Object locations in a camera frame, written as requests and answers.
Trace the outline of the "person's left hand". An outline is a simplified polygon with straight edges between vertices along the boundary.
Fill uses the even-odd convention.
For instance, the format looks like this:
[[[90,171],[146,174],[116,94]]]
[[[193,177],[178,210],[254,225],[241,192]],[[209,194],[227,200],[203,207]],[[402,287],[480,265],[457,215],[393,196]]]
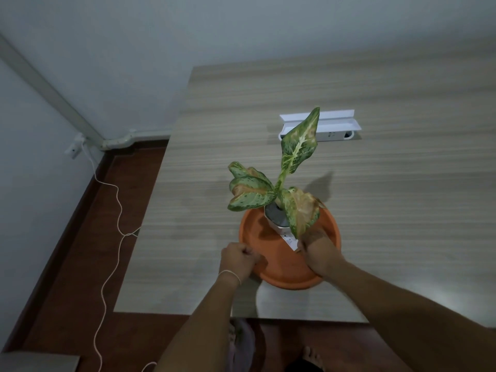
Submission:
[[[238,269],[237,243],[229,243],[221,251],[218,280],[229,281],[233,287],[239,287],[251,275],[252,270]]]

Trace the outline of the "person's right hand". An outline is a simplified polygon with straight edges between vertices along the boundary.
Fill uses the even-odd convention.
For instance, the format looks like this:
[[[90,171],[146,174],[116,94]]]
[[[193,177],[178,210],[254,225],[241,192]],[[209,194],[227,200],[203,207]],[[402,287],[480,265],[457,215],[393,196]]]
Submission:
[[[336,268],[346,261],[324,229],[311,227],[299,239],[297,252],[308,267],[325,281],[329,281]]]

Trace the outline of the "orange plastic plant saucer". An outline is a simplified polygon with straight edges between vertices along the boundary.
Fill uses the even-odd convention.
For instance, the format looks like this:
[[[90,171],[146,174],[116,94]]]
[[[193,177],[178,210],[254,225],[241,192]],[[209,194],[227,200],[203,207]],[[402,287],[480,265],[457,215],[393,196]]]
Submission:
[[[300,252],[293,248],[269,224],[263,208],[245,212],[239,226],[239,241],[263,256],[254,274],[272,286],[287,290],[305,290],[320,284]]]

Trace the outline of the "small white plant pot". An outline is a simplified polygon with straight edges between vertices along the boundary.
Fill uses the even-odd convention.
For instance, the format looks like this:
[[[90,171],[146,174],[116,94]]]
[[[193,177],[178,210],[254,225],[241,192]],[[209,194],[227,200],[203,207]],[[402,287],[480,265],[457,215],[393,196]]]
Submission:
[[[264,216],[270,227],[282,237],[288,246],[296,253],[300,252],[298,239],[293,235],[285,211],[280,208],[276,201],[264,206]]]

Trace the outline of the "person's left forearm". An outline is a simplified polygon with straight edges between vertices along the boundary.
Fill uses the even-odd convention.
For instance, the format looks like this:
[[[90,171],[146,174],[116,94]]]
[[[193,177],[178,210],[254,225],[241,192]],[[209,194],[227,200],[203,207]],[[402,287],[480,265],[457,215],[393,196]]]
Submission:
[[[173,337],[153,372],[222,372],[232,303],[238,287],[217,280]]]

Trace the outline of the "person's right forearm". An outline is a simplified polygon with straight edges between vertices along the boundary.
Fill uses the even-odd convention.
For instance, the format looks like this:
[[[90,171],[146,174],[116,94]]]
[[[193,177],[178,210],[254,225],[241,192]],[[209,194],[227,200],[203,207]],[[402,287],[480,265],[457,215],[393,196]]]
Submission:
[[[496,372],[496,332],[344,260],[323,275],[415,372]]]

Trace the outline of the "person's pale clothing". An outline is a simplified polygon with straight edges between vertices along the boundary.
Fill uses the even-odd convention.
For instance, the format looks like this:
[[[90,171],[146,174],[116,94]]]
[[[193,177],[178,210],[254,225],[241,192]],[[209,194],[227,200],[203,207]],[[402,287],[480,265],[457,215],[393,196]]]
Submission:
[[[230,319],[225,372],[250,372],[255,354],[255,333],[245,319]]]

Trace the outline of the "green variegated plant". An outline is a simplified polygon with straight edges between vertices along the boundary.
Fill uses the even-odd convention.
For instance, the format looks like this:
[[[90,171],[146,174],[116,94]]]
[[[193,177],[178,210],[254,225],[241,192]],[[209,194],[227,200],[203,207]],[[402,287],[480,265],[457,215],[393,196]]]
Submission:
[[[230,211],[241,212],[275,203],[284,212],[291,233],[296,238],[319,219],[320,209],[326,207],[318,198],[298,187],[283,186],[286,177],[294,174],[316,150],[319,116],[320,108],[316,107],[282,138],[281,172],[275,184],[254,167],[246,168],[237,161],[228,165],[233,175],[229,183],[233,197],[227,206]]]

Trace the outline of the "white desk power socket box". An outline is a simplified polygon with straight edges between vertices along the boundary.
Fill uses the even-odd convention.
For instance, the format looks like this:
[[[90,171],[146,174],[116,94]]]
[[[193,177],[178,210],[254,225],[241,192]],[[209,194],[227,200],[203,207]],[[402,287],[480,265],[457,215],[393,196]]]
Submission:
[[[317,142],[347,141],[356,138],[362,130],[354,118],[354,110],[321,111],[315,137]],[[301,124],[309,112],[281,114],[283,128],[278,134],[281,141],[291,130]]]

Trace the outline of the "person's bare foot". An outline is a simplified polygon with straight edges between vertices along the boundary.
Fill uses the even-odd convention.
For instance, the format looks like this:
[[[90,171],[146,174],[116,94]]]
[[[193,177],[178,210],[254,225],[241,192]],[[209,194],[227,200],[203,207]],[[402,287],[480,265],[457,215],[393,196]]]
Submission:
[[[301,372],[326,372],[321,356],[310,346],[303,347],[301,360]]]

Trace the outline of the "white wall plug adapter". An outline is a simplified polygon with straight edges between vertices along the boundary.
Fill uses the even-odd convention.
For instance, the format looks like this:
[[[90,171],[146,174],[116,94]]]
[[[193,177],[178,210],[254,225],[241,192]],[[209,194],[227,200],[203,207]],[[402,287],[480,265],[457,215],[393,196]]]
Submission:
[[[85,142],[86,142],[86,136],[83,133],[79,132],[75,136],[70,146],[65,150],[64,154],[73,160],[76,159],[78,155],[82,152]]]

